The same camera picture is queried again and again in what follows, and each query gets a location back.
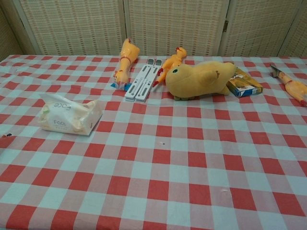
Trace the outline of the white folding laptop stand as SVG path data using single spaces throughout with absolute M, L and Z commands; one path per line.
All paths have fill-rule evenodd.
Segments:
M 125 99 L 145 102 L 161 66 L 162 60 L 149 58 L 127 90 Z

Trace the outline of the blue card label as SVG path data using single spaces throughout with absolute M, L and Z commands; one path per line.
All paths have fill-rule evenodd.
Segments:
M 126 84 L 122 84 L 122 85 L 118 85 L 117 83 L 112 83 L 111 87 L 117 89 L 117 90 L 123 90 L 123 91 L 128 91 L 128 89 L 130 88 L 131 83 L 126 83 Z

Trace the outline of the red white checkered tablecloth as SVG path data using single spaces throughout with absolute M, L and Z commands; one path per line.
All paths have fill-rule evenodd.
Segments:
M 0 230 L 307 230 L 307 108 L 272 77 L 307 83 L 307 57 L 230 57 L 249 97 L 145 103 L 111 87 L 118 57 L 0 62 Z M 90 135 L 38 123 L 51 93 L 99 100 Z

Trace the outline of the small yellow rubber chicken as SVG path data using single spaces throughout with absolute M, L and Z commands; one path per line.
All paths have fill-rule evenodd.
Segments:
M 187 56 L 187 51 L 179 46 L 176 48 L 176 53 L 169 57 L 162 65 L 162 67 L 158 70 L 157 80 L 153 83 L 153 87 L 161 82 L 163 82 L 166 78 L 166 75 L 170 69 L 173 67 L 179 66 L 182 64 L 183 59 Z

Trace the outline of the yellow plush duck toy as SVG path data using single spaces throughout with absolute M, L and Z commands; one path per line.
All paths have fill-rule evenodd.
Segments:
M 189 100 L 207 94 L 228 95 L 227 83 L 237 66 L 232 62 L 208 61 L 198 65 L 181 64 L 166 75 L 165 83 L 175 100 Z

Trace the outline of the large yellow rubber chicken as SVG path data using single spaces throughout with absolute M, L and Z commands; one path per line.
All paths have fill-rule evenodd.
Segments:
M 140 49 L 134 45 L 129 38 L 124 40 L 119 59 L 119 66 L 113 77 L 118 85 L 128 83 L 129 72 L 132 64 L 138 58 Z

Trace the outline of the blue and yellow box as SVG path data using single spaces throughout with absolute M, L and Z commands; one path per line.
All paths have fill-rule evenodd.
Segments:
M 249 74 L 237 68 L 234 76 L 227 82 L 227 87 L 237 98 L 260 94 L 263 86 Z

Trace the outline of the woven folding screen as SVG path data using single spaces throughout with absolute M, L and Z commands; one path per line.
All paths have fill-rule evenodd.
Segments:
M 225 20 L 227 31 L 223 32 Z M 0 0 L 0 60 L 12 54 L 307 58 L 307 0 Z

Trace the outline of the yellow rubber chicken with tag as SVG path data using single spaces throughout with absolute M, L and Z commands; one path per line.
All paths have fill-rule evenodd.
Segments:
M 274 65 L 270 65 L 270 67 L 273 70 L 273 77 L 280 79 L 287 93 L 295 98 L 302 107 L 307 107 L 307 85 L 300 81 L 293 80 L 288 74 Z

